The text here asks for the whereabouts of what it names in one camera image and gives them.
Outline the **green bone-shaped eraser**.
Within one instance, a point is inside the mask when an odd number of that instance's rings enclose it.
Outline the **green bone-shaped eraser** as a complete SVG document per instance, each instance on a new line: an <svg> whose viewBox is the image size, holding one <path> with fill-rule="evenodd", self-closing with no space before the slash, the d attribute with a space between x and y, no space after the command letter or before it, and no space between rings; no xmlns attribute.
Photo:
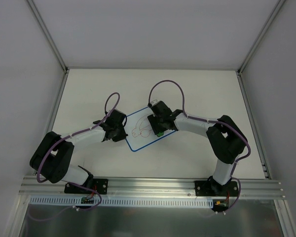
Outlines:
<svg viewBox="0 0 296 237"><path fill-rule="evenodd" d="M159 132L159 133L157 133L157 137L161 137L161 136L163 136L164 135L164 132Z"/></svg>

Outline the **blue framed whiteboard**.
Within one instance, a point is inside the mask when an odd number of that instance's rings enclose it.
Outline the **blue framed whiteboard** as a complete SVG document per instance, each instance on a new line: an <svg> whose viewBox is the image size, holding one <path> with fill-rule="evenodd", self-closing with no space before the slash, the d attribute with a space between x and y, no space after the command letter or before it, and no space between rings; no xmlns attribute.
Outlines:
<svg viewBox="0 0 296 237"><path fill-rule="evenodd" d="M149 107L144 107L127 116L125 132L128 134L126 142L131 151L137 152L171 134L175 131L165 131L162 135L157 136L148 121L148 116L152 115Z"/></svg>

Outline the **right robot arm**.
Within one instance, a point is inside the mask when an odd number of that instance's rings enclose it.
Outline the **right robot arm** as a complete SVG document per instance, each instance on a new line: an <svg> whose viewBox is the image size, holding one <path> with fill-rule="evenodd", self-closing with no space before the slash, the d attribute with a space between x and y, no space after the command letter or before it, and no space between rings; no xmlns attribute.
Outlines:
<svg viewBox="0 0 296 237"><path fill-rule="evenodd" d="M221 196L228 190L236 162L248 147L248 140L231 117L223 115L217 120L188 116L183 110L172 111L163 101L148 103L152 115L148 121L156 136L165 131L185 131L209 140L217 157L214 174L200 187L208 195Z"/></svg>

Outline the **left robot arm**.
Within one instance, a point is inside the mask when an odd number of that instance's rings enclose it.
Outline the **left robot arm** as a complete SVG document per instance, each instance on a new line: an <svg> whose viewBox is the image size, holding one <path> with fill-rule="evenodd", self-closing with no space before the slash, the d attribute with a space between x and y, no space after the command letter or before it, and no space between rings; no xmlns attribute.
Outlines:
<svg viewBox="0 0 296 237"><path fill-rule="evenodd" d="M126 122L126 114L114 109L102 120L93 122L91 127L71 135L48 132L30 160L30 167L37 172L37 181L49 181L52 184L64 181L67 194L90 194L98 191L100 184L90 171L82 166L71 165L72 155L90 145L126 139Z"/></svg>

